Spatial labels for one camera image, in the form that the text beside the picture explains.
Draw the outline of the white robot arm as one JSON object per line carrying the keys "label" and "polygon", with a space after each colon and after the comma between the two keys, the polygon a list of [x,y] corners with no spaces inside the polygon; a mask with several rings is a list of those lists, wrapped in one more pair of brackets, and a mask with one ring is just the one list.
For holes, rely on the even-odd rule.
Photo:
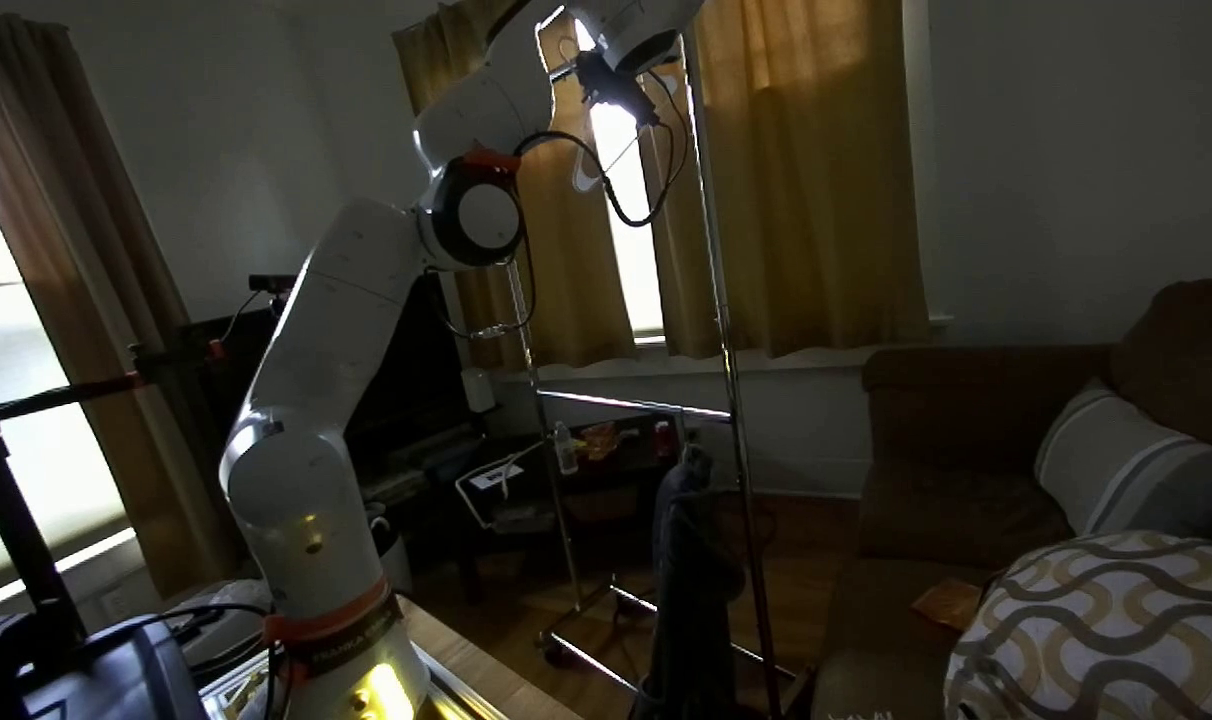
{"label": "white robot arm", "polygon": [[422,166],[406,203],[352,199],[299,262],[239,401],[219,486],[271,590],[276,720],[422,720],[426,671],[404,637],[342,427],[377,381],[412,283],[432,268],[489,268],[514,253],[521,155],[550,134],[539,26],[580,19],[583,72],[636,78],[703,0],[514,0],[478,68],[415,128]]}

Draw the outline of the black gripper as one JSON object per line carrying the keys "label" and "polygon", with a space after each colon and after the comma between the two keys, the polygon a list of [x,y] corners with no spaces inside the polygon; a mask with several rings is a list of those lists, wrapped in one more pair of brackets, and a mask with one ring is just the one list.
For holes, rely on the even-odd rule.
{"label": "black gripper", "polygon": [[639,93],[639,78],[608,68],[598,54],[580,54],[576,78],[588,107],[611,105],[622,107],[636,124],[655,124],[655,105]]}

